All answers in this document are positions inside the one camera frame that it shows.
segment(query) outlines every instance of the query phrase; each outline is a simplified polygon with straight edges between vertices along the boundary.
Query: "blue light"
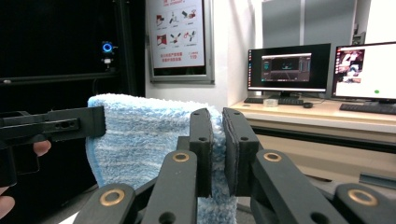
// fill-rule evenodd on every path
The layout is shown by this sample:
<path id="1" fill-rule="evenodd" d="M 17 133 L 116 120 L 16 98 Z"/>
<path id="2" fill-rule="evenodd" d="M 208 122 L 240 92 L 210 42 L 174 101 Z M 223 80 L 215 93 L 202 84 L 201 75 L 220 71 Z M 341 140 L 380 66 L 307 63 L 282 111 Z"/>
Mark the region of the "blue light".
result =
<path id="1" fill-rule="evenodd" d="M 104 52 L 109 53 L 109 52 L 111 52 L 113 50 L 113 45 L 111 45 L 109 43 L 105 43 L 102 46 L 102 49 L 103 49 Z"/>

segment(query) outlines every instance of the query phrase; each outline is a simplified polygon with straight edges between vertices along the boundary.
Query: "keyboard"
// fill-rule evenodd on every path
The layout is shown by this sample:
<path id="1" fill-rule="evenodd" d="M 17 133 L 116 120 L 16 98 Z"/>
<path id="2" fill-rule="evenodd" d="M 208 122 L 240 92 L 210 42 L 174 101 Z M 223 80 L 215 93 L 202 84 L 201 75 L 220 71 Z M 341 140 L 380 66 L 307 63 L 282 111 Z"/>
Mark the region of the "keyboard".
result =
<path id="1" fill-rule="evenodd" d="M 364 112 L 364 113 L 396 115 L 396 106 L 391 106 L 391 105 L 350 105 L 350 104 L 341 104 L 340 110 L 354 111 L 354 112 Z"/>
<path id="2" fill-rule="evenodd" d="M 263 98 L 251 98 L 245 99 L 246 104 L 262 104 L 265 99 Z M 277 99 L 279 105 L 303 105 L 304 100 L 294 99 L 294 98 L 279 98 Z"/>

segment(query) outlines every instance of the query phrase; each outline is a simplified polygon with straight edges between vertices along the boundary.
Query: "gray wall panel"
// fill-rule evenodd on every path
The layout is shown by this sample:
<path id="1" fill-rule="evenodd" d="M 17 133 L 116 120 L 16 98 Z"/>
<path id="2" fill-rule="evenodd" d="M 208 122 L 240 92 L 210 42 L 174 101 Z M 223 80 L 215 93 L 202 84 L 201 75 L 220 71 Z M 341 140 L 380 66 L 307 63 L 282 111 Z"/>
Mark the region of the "gray wall panel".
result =
<path id="1" fill-rule="evenodd" d="M 304 44 L 332 43 L 326 96 L 331 96 L 335 47 L 352 43 L 356 0 L 305 0 Z"/>
<path id="2" fill-rule="evenodd" d="M 262 32 L 265 48 L 300 45 L 300 0 L 263 2 Z"/>

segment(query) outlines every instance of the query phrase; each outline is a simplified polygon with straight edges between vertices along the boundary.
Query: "white desk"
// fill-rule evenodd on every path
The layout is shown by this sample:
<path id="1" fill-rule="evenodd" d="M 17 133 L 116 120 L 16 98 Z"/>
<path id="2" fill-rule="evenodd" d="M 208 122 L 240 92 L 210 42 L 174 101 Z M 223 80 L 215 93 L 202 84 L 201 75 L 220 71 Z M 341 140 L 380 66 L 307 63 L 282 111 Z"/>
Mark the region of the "white desk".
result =
<path id="1" fill-rule="evenodd" d="M 264 148 L 286 153 L 306 175 L 348 183 L 360 182 L 362 174 L 396 180 L 396 116 L 340 111 L 341 103 L 335 101 L 304 101 L 314 103 L 314 107 L 264 107 L 240 102 L 231 108 L 242 112 L 254 127 L 308 133 L 308 136 L 312 133 L 313 138 L 321 134 L 388 143 L 395 151 L 386 153 L 258 134 Z"/>

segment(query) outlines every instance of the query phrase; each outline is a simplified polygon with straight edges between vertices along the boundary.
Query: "poster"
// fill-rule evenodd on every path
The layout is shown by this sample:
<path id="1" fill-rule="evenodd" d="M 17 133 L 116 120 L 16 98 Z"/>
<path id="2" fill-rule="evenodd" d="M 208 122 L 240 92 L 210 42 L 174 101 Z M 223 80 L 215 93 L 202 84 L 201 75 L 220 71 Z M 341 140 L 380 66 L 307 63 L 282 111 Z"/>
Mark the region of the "poster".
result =
<path id="1" fill-rule="evenodd" d="M 201 0 L 149 0 L 151 63 L 154 69 L 205 66 Z"/>

